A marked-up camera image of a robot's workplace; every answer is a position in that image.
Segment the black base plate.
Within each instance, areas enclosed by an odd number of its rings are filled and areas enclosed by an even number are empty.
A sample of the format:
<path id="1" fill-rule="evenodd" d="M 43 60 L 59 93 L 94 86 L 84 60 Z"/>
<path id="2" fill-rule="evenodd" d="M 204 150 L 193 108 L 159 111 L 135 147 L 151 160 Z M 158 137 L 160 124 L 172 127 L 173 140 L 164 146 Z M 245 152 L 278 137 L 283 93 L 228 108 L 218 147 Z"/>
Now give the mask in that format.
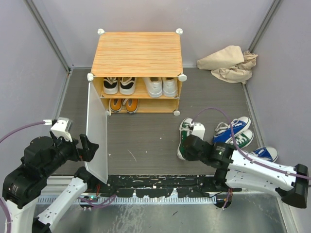
<path id="1" fill-rule="evenodd" d="M 210 175 L 109 175 L 107 183 L 99 183 L 96 191 L 102 197 L 178 198 L 212 197 L 228 191 L 224 184 L 216 183 Z"/>

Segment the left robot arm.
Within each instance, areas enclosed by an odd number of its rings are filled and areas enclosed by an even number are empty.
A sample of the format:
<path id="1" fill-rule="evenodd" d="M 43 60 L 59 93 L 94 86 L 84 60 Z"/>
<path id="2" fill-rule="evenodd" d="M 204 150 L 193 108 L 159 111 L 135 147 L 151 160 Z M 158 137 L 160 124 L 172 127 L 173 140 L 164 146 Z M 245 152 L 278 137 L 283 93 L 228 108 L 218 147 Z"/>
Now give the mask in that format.
<path id="1" fill-rule="evenodd" d="M 3 182 L 1 205 L 6 215 L 8 233 L 52 233 L 56 224 L 71 204 L 84 192 L 97 188 L 96 177 L 81 167 L 74 174 L 67 188 L 41 214 L 34 216 L 35 206 L 47 179 L 66 161 L 90 162 L 99 145 L 89 141 L 85 134 L 78 141 L 64 137 L 42 136 L 33 139 L 24 150 L 21 165 L 9 173 Z"/>

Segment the beige cloth bag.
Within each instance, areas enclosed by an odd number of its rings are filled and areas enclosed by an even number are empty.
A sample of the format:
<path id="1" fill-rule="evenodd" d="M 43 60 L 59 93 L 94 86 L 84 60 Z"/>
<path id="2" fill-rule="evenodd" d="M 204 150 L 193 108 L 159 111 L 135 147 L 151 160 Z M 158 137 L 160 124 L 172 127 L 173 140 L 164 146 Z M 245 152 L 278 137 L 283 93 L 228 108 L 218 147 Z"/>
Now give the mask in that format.
<path id="1" fill-rule="evenodd" d="M 198 60 L 197 68 L 209 70 L 214 77 L 227 83 L 246 84 L 252 77 L 257 57 L 255 53 L 230 45 Z"/>

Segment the blue sneaker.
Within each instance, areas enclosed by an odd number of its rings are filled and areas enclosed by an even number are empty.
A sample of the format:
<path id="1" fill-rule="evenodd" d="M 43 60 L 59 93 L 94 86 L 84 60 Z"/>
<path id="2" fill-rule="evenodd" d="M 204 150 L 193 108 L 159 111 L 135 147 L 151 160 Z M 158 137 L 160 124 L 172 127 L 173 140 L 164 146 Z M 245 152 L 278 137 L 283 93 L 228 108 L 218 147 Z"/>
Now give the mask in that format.
<path id="1" fill-rule="evenodd" d="M 274 163 L 278 157 L 278 151 L 273 147 L 261 147 L 251 152 L 254 156 Z"/>
<path id="2" fill-rule="evenodd" d="M 224 142 L 228 143 L 233 136 L 237 136 L 244 131 L 248 130 L 248 128 L 251 125 L 251 119 L 242 116 L 240 118 L 233 119 L 233 121 L 230 124 L 221 122 L 217 125 L 212 142 Z"/>

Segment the black white sneaker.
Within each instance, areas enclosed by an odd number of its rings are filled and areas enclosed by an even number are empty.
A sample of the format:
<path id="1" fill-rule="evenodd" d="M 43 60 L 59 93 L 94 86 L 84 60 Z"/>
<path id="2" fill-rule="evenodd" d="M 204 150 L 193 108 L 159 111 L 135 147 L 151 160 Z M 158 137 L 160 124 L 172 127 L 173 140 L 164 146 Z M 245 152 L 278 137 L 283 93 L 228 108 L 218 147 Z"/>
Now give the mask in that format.
<path id="1" fill-rule="evenodd" d="M 136 88 L 134 77 L 122 77 L 120 80 L 120 93 L 122 95 L 132 95 Z"/>
<path id="2" fill-rule="evenodd" d="M 104 93 L 108 95 L 114 95 L 118 92 L 118 78 L 106 77 L 103 80 Z"/>

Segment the wooden shoe cabinet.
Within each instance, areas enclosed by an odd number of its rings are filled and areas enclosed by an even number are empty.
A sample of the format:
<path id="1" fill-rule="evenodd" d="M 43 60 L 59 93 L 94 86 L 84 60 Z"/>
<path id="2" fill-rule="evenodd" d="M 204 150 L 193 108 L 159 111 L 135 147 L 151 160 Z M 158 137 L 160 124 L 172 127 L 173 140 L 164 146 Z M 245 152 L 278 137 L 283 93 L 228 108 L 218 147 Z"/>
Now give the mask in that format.
<path id="1" fill-rule="evenodd" d="M 180 115 L 179 103 L 182 84 L 187 76 L 183 72 L 181 40 L 182 29 L 174 32 L 106 32 L 97 31 L 99 41 L 91 71 L 87 75 L 87 113 L 107 114 L 110 99 L 138 99 L 136 113 L 172 113 Z M 103 80 L 118 78 L 118 92 L 104 93 Z M 132 95 L 120 93 L 122 77 L 134 77 L 136 88 Z M 178 93 L 174 98 L 163 94 L 151 98 L 143 77 L 175 78 Z"/>

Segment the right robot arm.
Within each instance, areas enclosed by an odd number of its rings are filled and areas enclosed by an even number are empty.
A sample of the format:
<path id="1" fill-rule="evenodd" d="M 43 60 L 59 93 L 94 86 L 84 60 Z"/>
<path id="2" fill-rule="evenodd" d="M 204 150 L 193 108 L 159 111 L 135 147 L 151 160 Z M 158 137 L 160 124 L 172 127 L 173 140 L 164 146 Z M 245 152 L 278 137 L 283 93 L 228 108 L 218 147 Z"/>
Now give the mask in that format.
<path id="1" fill-rule="evenodd" d="M 182 146 L 187 161 L 200 161 L 216 170 L 213 185 L 218 191 L 250 189 L 279 197 L 289 206 L 307 208 L 309 171 L 305 165 L 279 165 L 230 144 L 211 145 L 195 135 L 188 136 Z"/>

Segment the orange sneaker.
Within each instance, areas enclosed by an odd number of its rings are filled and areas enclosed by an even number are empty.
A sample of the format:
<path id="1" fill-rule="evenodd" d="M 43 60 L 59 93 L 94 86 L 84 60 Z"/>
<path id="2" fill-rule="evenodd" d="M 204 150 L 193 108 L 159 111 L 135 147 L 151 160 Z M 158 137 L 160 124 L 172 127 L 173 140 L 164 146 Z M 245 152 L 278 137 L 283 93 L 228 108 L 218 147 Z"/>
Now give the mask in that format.
<path id="1" fill-rule="evenodd" d="M 108 113 L 118 113 L 122 110 L 122 99 L 110 99 L 108 102 Z"/>
<path id="2" fill-rule="evenodd" d="M 124 99 L 122 104 L 125 106 L 125 109 L 129 114 L 134 114 L 138 110 L 138 99 Z"/>

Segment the green sneaker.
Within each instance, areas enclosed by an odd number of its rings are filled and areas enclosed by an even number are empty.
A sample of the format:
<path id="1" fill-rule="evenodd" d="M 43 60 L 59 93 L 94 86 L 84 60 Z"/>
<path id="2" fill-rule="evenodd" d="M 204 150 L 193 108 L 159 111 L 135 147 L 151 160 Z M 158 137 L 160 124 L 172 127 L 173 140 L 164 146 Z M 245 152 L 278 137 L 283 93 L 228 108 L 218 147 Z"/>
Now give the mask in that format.
<path id="1" fill-rule="evenodd" d="M 177 148 L 177 156 L 181 160 L 185 160 L 187 155 L 183 146 L 183 142 L 189 135 L 191 135 L 193 128 L 194 128 L 193 119 L 189 117 L 185 118 L 179 126 L 180 141 Z"/>
<path id="2" fill-rule="evenodd" d="M 247 147 L 250 145 L 254 138 L 254 133 L 251 130 L 246 130 L 243 133 L 234 137 L 236 144 L 240 149 Z"/>

